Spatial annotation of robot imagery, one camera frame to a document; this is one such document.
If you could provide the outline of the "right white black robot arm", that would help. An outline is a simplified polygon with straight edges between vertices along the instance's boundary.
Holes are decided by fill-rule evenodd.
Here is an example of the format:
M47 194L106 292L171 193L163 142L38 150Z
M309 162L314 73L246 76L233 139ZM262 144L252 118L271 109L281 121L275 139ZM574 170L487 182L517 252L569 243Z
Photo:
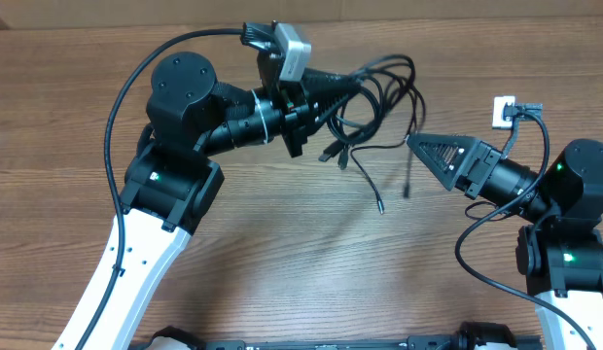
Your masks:
M577 139L544 175L469 136L417 134L413 153L448 189L526 220L517 269L550 349L603 349L603 143Z

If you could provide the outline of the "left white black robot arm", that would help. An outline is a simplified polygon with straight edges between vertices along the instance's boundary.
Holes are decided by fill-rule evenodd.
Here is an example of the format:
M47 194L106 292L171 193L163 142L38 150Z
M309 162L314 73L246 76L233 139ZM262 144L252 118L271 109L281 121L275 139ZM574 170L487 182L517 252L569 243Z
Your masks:
M121 212L59 349L125 349L162 277L186 248L224 181L214 156L282 137L292 157L361 88L356 78L306 69L293 81L244 90L211 62L178 52L154 69Z

